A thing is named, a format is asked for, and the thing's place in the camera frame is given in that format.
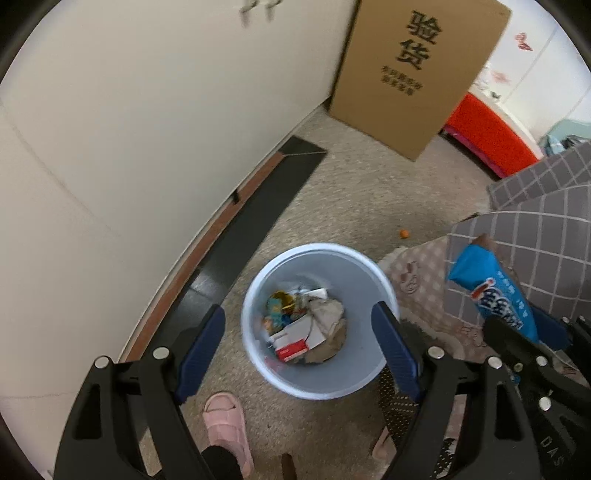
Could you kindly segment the blue snack wrapper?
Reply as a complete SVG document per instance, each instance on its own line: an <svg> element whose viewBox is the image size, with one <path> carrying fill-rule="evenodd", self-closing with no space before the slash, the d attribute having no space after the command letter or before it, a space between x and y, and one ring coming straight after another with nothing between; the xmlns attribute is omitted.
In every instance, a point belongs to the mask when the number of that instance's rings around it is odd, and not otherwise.
<svg viewBox="0 0 591 480"><path fill-rule="evenodd" d="M497 256L497 244L489 235L481 234L461 252L449 279L469 292L484 320L498 316L529 340L539 342L533 311L520 283Z"/></svg>

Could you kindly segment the light blue trash bin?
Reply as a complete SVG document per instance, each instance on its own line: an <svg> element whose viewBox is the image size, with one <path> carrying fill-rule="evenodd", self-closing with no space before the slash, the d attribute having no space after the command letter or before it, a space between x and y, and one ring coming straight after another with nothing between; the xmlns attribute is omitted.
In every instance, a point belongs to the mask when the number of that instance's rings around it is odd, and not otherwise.
<svg viewBox="0 0 591 480"><path fill-rule="evenodd" d="M307 400L345 397L386 365L370 324L379 302L399 310L391 282L367 256L332 243L294 247L250 284L243 346L280 391Z"/></svg>

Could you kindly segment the trash pile in bin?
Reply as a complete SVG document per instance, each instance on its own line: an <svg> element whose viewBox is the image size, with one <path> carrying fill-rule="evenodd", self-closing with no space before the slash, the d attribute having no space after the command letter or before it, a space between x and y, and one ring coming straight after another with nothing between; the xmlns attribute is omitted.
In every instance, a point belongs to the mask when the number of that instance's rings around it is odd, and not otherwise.
<svg viewBox="0 0 591 480"><path fill-rule="evenodd" d="M263 334L283 363L322 364L342 350L345 307L325 288L276 291L266 300Z"/></svg>

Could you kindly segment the pink frilled bed skirt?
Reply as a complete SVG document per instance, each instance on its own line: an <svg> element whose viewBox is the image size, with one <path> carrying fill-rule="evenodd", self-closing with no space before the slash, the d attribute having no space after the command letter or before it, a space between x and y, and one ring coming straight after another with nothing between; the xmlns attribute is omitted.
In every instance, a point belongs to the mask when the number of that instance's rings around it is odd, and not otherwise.
<svg viewBox="0 0 591 480"><path fill-rule="evenodd" d="M402 246L384 257L379 266L394 287L403 322L417 327L454 358L481 363L493 354L482 329L444 309L444 300L453 294L446 277L448 246L446 236Z"/></svg>

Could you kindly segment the grey checked bed sheet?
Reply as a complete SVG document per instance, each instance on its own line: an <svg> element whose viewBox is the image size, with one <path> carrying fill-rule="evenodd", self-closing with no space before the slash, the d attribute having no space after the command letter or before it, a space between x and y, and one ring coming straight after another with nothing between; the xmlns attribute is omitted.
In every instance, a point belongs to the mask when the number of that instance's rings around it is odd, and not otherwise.
<svg viewBox="0 0 591 480"><path fill-rule="evenodd" d="M452 228L446 271L481 234L524 296L555 318L590 318L590 143L546 157L488 187L490 211Z"/></svg>

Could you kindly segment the pink slipper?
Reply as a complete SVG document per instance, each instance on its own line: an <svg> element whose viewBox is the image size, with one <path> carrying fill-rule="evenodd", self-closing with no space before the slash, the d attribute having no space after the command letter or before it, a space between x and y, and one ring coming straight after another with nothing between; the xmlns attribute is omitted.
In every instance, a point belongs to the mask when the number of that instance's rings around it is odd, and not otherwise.
<svg viewBox="0 0 591 480"><path fill-rule="evenodd" d="M229 392L218 392L204 405L204 426L208 446L201 452L217 479L245 479L254 463L249 448L245 413L239 400Z"/></svg>

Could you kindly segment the black floor board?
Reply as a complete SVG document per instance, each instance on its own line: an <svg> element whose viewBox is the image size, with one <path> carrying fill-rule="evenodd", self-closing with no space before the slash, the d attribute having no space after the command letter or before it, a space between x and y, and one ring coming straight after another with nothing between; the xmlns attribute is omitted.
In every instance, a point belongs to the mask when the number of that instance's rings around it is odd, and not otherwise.
<svg viewBox="0 0 591 480"><path fill-rule="evenodd" d="M280 215L308 182L328 151L294 136L280 147L280 161L231 219L172 302L149 346L170 346L178 334L197 327L211 306L221 305Z"/></svg>

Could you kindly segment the red storage bench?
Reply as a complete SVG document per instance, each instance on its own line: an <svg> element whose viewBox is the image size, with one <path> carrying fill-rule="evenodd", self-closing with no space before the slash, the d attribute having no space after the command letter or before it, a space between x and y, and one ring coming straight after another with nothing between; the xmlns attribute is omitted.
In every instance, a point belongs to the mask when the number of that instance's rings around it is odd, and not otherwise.
<svg viewBox="0 0 591 480"><path fill-rule="evenodd" d="M500 178L538 161L502 117L472 93L464 97L443 131L467 147Z"/></svg>

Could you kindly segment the tall brown cardboard box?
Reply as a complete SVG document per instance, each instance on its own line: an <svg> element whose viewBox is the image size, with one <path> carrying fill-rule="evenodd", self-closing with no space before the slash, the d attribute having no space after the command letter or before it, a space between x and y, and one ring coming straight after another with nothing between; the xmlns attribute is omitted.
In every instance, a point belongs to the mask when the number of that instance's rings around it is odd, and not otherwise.
<svg viewBox="0 0 591 480"><path fill-rule="evenodd" d="M417 160L468 93L510 17L498 1L361 2L329 114Z"/></svg>

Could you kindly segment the white low cabinet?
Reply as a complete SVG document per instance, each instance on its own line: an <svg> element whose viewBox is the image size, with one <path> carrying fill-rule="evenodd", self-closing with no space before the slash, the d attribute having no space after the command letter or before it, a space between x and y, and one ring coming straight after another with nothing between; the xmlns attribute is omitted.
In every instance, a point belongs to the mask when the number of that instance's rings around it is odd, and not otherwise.
<svg viewBox="0 0 591 480"><path fill-rule="evenodd" d="M349 1L63 1L1 85L1 394L79 388L329 95Z"/></svg>

